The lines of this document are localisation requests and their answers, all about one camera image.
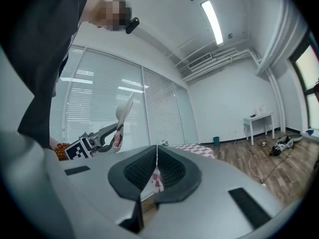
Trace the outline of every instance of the window blind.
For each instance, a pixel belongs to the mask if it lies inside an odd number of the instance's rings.
[[[58,142],[64,142],[65,139],[62,134],[64,125],[63,121],[63,107],[65,102],[65,95],[67,94],[67,88],[69,79],[72,76],[74,70],[83,55],[84,48],[78,46],[72,46],[69,50],[69,59],[62,71],[61,77],[56,84],[56,96],[52,98],[51,101],[51,111],[50,111],[50,136],[57,140]]]
[[[184,144],[172,82],[144,69],[144,84],[151,144]]]
[[[67,104],[67,140],[117,122],[116,108],[134,92],[121,151],[150,144],[140,66],[87,49],[72,81]],[[109,143],[114,134],[106,138]]]
[[[186,89],[174,83],[174,90],[178,103],[185,143],[198,143],[196,124]]]

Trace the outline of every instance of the trash can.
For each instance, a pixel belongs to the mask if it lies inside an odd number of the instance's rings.
[[[218,136],[214,137],[213,141],[214,141],[215,146],[219,146],[219,137]]]

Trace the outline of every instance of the window frame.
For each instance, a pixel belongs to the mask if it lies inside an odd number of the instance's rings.
[[[313,33],[311,32],[310,29],[308,29],[303,37],[303,39],[301,40],[299,46],[296,48],[296,50],[293,52],[293,54],[290,56],[289,60],[291,62],[291,64],[293,65],[295,72],[298,75],[300,84],[302,86],[303,89],[303,93],[304,93],[304,98],[305,98],[305,102],[306,102],[306,107],[307,107],[307,121],[308,121],[308,128],[311,128],[311,124],[310,124],[310,109],[309,109],[309,103],[308,103],[308,99],[307,96],[314,94],[314,88],[311,89],[307,89],[304,79],[302,77],[301,71],[297,65],[297,60],[303,55],[303,53],[308,49],[308,47],[311,46],[312,49],[314,50],[316,57],[319,61],[319,47],[318,44],[315,40],[315,37],[313,35]]]

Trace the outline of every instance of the pink and white checkered cloth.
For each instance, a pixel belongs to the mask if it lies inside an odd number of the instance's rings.
[[[214,152],[211,148],[203,147],[198,144],[182,144],[182,145],[174,146],[173,148],[182,149],[182,150],[189,151],[197,155],[201,155],[201,156],[212,158],[212,159],[215,158]],[[160,171],[157,168],[152,174],[152,183],[154,186],[154,193],[164,191],[164,186],[162,183]]]

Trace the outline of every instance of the white table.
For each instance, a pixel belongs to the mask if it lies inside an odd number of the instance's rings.
[[[271,117],[271,125],[272,125],[272,137],[275,139],[275,129],[274,129],[274,119],[273,119],[273,113],[266,113],[262,115],[256,115],[255,117],[246,117],[244,118],[244,130],[246,133],[247,141],[248,141],[248,133],[246,131],[246,125],[249,126],[250,128],[250,136],[251,136],[251,145],[254,145],[254,132],[253,132],[253,124],[252,122],[254,120],[259,120],[259,119],[264,119],[264,124],[265,124],[265,135],[267,135],[267,121],[266,117],[270,116]]]

